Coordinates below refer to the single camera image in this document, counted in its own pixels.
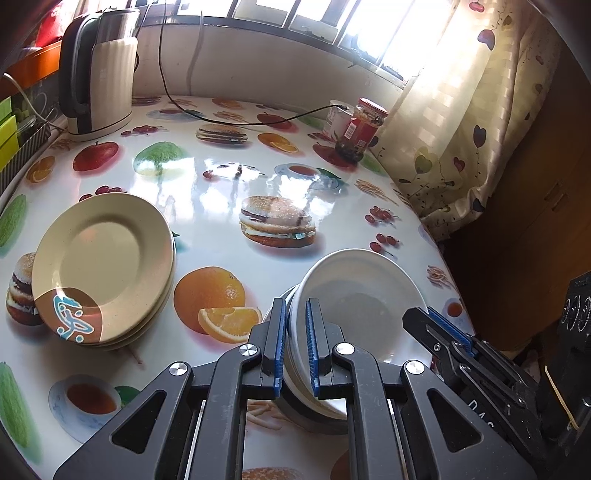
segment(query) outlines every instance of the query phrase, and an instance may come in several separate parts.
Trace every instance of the beige plate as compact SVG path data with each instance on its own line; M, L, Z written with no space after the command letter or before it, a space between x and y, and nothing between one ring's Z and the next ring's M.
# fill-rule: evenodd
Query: beige plate
M125 335L120 338L113 340L112 342L100 343L98 345L88 345L88 348L93 349L103 349L103 350L115 350L117 348L121 348L125 345L129 345L132 342L135 342L139 337L141 337L149 327L152 326L153 321L158 317L166 301L170 297L170 292L173 289L173 281L174 281L174 267L176 262L173 263L173 269L170 272L170 277L168 278L168 283L160 297L158 303L154 306L152 311L146 315L146 318L142 320L136 327L131 329Z
M33 263L35 305L65 340L111 342L154 310L173 259L172 233L152 204L126 193L96 195L43 236Z

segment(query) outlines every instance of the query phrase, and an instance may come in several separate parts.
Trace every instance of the heart pattern curtain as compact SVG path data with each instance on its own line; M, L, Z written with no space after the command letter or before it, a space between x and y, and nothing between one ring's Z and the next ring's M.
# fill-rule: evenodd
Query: heart pattern curtain
M435 239L485 211L540 111L561 45L525 0L457 4L433 55L372 142L393 188Z

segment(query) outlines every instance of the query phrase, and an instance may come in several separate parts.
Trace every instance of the power cord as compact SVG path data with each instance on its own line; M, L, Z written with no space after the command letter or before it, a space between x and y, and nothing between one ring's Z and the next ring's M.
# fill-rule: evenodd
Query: power cord
M29 97L27 96L27 94L23 91L23 89L21 88L21 86L18 84L18 82L12 78L12 76L8 73L4 73L4 78L6 78L6 80L8 80L9 82L11 82L19 91L19 93L22 95L22 97L25 99L27 105L29 106L29 108L31 109L31 111L35 114L36 117L38 117L39 119L41 119L43 121L43 124L49 124L51 125L53 128L55 128L56 130L58 130L58 132L65 132L66 130L56 124L52 124L47 118L45 118L44 116L41 116L41 114L39 112L37 112L37 110L35 110L35 107L33 107L33 104L31 103L31 101L29 100Z
M189 63L189 68L187 69L187 90L189 90L189 95L193 96L193 87L192 87L192 78L193 72L195 70L195 65L197 64L197 57L201 52L201 48L203 47L203 37L205 32L205 25L203 25L203 10L201 10L199 15L199 35L197 36L197 43L195 44L195 51L193 52L193 57L191 58L191 63Z
M150 7L156 3L158 0L152 0L152 2L146 4L146 11L144 12L144 17L142 18L141 23L139 24L138 27L138 31L135 33L135 38L137 38L139 40L139 32L142 30L142 27L144 26L144 22L146 21L146 17L148 16L148 12L150 11ZM139 54L136 51L135 52L135 66L134 66L134 73L135 71L138 69L139 67Z
M295 120L296 118L300 118L302 116L306 116L309 115L311 113L315 113L315 112L319 112L320 110L325 110L327 108L332 108L332 107L339 107L343 110L347 110L347 107L343 106L343 105L326 105L326 106L321 106L320 108L316 108L314 110L310 110L309 112L306 113L301 113L299 115L294 115L291 116L289 118L286 118L285 120L279 120L278 122L256 122L256 123L252 123L252 124L233 124L231 122L222 122L220 120L212 120L210 118L206 118L204 116L198 115L196 113L194 113L193 111L187 110L183 107L181 107L169 94L168 92L168 87L166 86L166 80L164 78L164 70L162 69L162 36L164 33L164 24L166 23L166 7L167 4L164 4L164 12L162 14L162 24L160 25L160 40L158 42L158 67L160 68L160 77L162 78L162 84L164 85L164 91L166 92L166 96L168 97L168 100L170 100L170 102L176 106L179 110L181 110L182 112L191 115L195 118L199 118L200 120L205 120L206 122L210 122L213 124L219 124L219 125L233 125L235 127L249 127L252 125L276 125L276 124L282 124L284 122L288 122L290 120Z

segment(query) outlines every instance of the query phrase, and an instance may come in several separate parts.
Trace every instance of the orange slice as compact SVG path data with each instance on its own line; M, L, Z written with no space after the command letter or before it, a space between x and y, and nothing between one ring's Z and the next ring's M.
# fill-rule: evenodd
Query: orange slice
M298 151L297 147L290 143L271 142L271 146L285 153L296 153Z
M31 183L41 183L43 180L45 180L49 174L51 173L51 170L36 170L33 173L31 173Z
M199 310L199 325L210 336L224 343L246 342L251 328L261 321L259 309L251 307Z
M51 170L53 165L56 162L56 158L53 155L49 155L48 157L43 157L41 160L37 162L37 169L38 170Z

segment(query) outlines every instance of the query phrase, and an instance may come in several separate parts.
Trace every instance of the bowl stack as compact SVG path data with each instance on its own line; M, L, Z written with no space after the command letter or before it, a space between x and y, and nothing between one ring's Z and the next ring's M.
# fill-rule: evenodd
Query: bowl stack
M407 309L427 311L427 306L402 268L365 249L327 255L286 295L290 305L283 380L290 394L288 410L297 416L284 413L309 430L311 423L303 422L303 416L315 422L314 431L345 433L345 399L318 400L312 394L306 338L306 302L311 297L320 300L324 321L339 325L347 342L397 365L411 359L430 364L429 351L402 327Z

